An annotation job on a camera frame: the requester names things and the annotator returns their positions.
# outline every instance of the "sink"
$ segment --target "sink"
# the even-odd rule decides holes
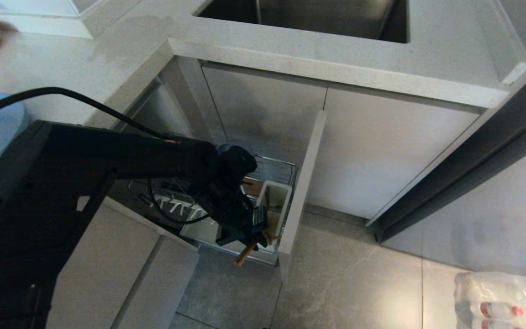
[[[407,0],[213,0],[200,17],[407,43]]]

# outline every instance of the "white quartz countertop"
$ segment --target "white quartz countertop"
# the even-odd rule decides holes
[[[409,1],[410,42],[359,39],[195,17],[208,0],[143,0],[94,40],[2,32],[0,92],[57,86],[124,111],[175,55],[491,108],[505,98],[467,1]],[[63,96],[35,118],[108,127]]]

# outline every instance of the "plastic wrap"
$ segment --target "plastic wrap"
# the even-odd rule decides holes
[[[461,273],[455,282],[457,329],[526,329],[526,277]],[[486,309],[489,302],[494,303],[494,313]]]

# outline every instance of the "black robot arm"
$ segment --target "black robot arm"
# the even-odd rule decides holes
[[[254,158],[238,146],[218,154],[207,142],[160,137],[36,121],[13,140],[0,157],[4,327],[43,327],[50,289],[117,179],[183,179],[221,225],[219,244],[267,245],[267,221],[252,220],[253,206],[240,190],[257,168]],[[84,208],[79,200],[87,200]]]

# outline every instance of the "white cabinet door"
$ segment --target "white cabinet door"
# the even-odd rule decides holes
[[[158,238],[102,204],[58,275],[46,328],[110,328]]]
[[[281,281],[287,283],[289,278],[289,270],[292,262],[292,253],[295,249],[296,240],[298,238],[299,223],[301,219],[301,212],[307,200],[308,191],[310,189],[310,180],[316,165],[318,150],[320,148],[320,141],[324,133],[326,125],[327,112],[320,111],[317,113],[316,121],[314,123],[307,151],[305,153],[305,160],[301,166],[298,183],[294,190],[292,197],[292,205],[289,208],[288,218],[285,221],[285,227],[279,241],[279,266],[281,270]]]
[[[384,245],[472,271],[526,276],[526,156]]]
[[[466,106],[332,85],[325,111],[308,201],[369,219],[479,116]]]
[[[327,83],[211,63],[202,69],[228,142],[301,167]]]
[[[198,250],[105,198],[58,275],[46,328],[168,327]]]

